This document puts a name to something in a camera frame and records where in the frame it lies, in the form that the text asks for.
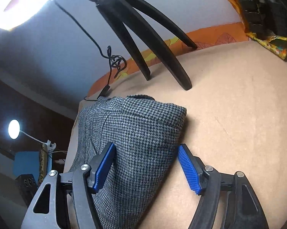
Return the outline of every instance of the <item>brown wall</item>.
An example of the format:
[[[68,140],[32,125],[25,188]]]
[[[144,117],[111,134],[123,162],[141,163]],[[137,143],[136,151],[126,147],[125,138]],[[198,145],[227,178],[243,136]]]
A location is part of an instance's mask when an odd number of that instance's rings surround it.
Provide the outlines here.
[[[18,120],[21,130],[31,136],[44,142],[49,139],[61,150],[68,149],[74,121],[43,107],[0,81],[0,148],[12,153],[39,150],[41,145],[23,134],[14,140],[9,137],[8,125],[13,119]],[[55,159],[65,157],[60,153],[54,155]]]

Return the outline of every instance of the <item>beige table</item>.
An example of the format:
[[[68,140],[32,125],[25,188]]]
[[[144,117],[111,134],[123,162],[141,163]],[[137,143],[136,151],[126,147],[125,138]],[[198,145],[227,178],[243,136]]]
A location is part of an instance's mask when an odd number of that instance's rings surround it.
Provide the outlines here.
[[[181,141],[219,172],[243,171],[270,229],[280,228],[287,219],[287,62],[256,42],[220,45],[178,59],[192,80],[191,90],[184,91],[158,64],[150,68],[150,81],[137,72],[115,82],[110,96],[147,94],[186,107]],[[66,171],[77,150],[77,133],[76,122]],[[175,161],[140,229],[186,229],[198,201]],[[214,228],[222,214],[221,201]]]

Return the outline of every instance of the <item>yellow patterned fabric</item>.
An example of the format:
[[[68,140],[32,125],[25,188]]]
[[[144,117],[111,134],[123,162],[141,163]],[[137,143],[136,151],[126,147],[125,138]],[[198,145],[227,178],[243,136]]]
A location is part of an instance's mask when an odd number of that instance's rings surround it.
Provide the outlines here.
[[[42,145],[40,149],[40,175],[38,177],[37,186],[43,182],[45,176],[47,175],[47,165],[48,165],[48,154],[47,154],[47,146],[45,144]]]
[[[246,33],[248,37],[252,40],[257,41],[260,45],[264,48],[268,49],[269,51],[273,52],[281,59],[285,59],[287,56],[287,38],[282,36],[269,36],[265,40],[261,40],[257,38],[255,33]]]
[[[257,35],[255,33],[249,31],[248,22],[246,21],[246,19],[242,14],[242,9],[239,0],[228,0],[228,1],[232,4],[234,9],[239,14],[241,21],[244,24],[245,27],[244,31],[246,35],[252,40],[258,42],[264,48],[268,49],[269,51],[280,57],[281,59],[285,59],[287,56],[287,38],[278,35],[271,36],[271,33],[270,36],[267,37],[266,39],[257,38]]]

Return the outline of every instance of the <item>folded fabric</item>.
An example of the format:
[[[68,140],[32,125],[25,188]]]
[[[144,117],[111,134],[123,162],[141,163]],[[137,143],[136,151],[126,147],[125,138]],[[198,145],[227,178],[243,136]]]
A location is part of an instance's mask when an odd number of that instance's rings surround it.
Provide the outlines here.
[[[93,195],[103,228],[135,228],[176,156],[186,108],[145,95],[99,97],[79,114],[78,149],[70,171],[89,163],[107,142],[116,157]]]

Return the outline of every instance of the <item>metal bolt head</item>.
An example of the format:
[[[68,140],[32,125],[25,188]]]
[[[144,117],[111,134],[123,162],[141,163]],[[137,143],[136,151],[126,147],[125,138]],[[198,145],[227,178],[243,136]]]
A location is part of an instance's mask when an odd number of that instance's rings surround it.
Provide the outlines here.
[[[238,177],[244,177],[244,173],[243,173],[242,171],[238,171],[238,172],[237,172],[237,176],[238,176]]]
[[[57,172],[56,170],[51,170],[51,171],[49,172],[49,176],[53,177],[53,176],[55,176],[57,173],[58,173],[58,172]]]
[[[89,168],[89,165],[88,164],[83,164],[81,166],[81,170],[87,170]]]
[[[210,166],[210,165],[206,165],[206,166],[205,166],[205,170],[206,170],[206,171],[213,171],[213,167]]]

